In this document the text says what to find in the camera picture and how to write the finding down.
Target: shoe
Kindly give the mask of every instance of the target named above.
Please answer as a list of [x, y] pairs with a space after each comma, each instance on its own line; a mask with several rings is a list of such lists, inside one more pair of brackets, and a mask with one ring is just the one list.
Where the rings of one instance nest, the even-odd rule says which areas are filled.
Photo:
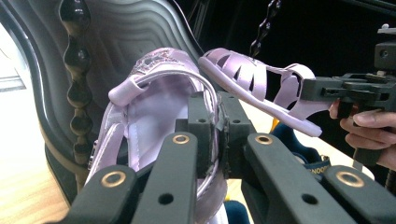
[[[217, 94], [199, 75], [186, 52], [156, 49], [138, 60], [126, 80], [108, 94], [110, 103], [96, 141], [87, 182], [97, 171], [117, 163], [124, 137], [128, 142], [129, 167], [137, 172], [155, 161], [163, 139], [175, 131], [176, 119], [187, 118], [188, 99], [197, 91], [205, 91], [206, 109], [215, 127], [218, 122]], [[215, 128], [211, 139], [212, 166], [207, 177], [199, 179], [197, 184], [197, 223], [206, 223], [217, 214], [227, 192], [219, 168], [218, 131]]]
[[[293, 129], [310, 136], [319, 136], [319, 126], [308, 121], [310, 115], [327, 110], [331, 102], [299, 100], [303, 80], [315, 78], [312, 71], [301, 64], [276, 68], [248, 56], [227, 49], [212, 49], [198, 60], [200, 68], [224, 90], [261, 111], [279, 119]], [[265, 99], [267, 70], [281, 75], [281, 87], [273, 102]], [[291, 110], [287, 108], [295, 103]]]
[[320, 156], [316, 149], [303, 146], [291, 127], [283, 123], [278, 123], [270, 134], [277, 137], [305, 169], [312, 174], [323, 175], [326, 169], [331, 166], [329, 157]]

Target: black chair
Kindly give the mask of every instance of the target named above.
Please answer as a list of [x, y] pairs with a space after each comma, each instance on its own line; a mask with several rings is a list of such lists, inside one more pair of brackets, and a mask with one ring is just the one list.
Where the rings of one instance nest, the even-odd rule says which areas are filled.
[[[160, 47], [185, 50], [193, 60], [203, 54], [173, 0], [85, 2], [0, 1], [0, 22], [15, 37], [31, 71], [49, 167], [70, 203], [88, 174], [107, 93], [128, 76], [136, 60]], [[64, 58], [68, 45], [77, 57]], [[125, 156], [126, 148], [119, 161], [126, 162]]]

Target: carved wooden post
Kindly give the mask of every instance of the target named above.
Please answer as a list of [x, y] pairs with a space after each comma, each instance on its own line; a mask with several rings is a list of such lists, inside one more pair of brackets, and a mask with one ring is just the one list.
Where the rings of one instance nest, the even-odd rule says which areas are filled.
[[[92, 100], [86, 75], [90, 69], [91, 57], [84, 46], [83, 36], [91, 21], [90, 11], [83, 0], [63, 0], [60, 7], [61, 21], [68, 33], [69, 43], [64, 53], [64, 64], [72, 76], [72, 86], [68, 90], [67, 100], [75, 108], [70, 122], [72, 132], [78, 137], [74, 144], [75, 161], [87, 165], [92, 150], [88, 134], [92, 120], [86, 106]], [[76, 175], [78, 188], [83, 186], [86, 176]]]

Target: finger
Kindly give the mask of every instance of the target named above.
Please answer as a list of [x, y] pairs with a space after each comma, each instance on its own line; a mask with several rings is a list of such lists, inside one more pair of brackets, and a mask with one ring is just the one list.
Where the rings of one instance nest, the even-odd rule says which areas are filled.
[[353, 120], [362, 127], [371, 128], [396, 128], [396, 113], [371, 110], [353, 116]]
[[388, 147], [382, 151], [378, 164], [396, 171], [396, 145]]
[[346, 142], [354, 148], [383, 149], [391, 146], [391, 144], [377, 142], [373, 139], [361, 137], [354, 133], [346, 135]]
[[332, 105], [329, 108], [330, 112], [330, 118], [332, 119], [337, 119], [338, 116], [338, 106], [340, 105], [340, 100], [336, 100], [332, 103]]
[[342, 119], [340, 121], [340, 126], [347, 132], [353, 133], [362, 138], [366, 138], [369, 140], [376, 141], [378, 143], [384, 143], [388, 145], [396, 144], [396, 133], [390, 133], [377, 128], [357, 127], [353, 125], [352, 119]]

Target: wooden table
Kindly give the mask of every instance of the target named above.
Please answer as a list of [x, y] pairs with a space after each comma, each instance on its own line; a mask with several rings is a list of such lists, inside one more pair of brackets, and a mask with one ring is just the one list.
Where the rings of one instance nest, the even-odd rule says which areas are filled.
[[[0, 223], [44, 223], [60, 220], [68, 204], [54, 180], [44, 155], [30, 91], [1, 93]], [[272, 118], [243, 104], [259, 133], [268, 133]], [[318, 138], [297, 133], [303, 144], [328, 155], [332, 164], [351, 165], [352, 159]], [[365, 169], [366, 174], [373, 175]], [[231, 199], [243, 202], [240, 181], [229, 181]]]

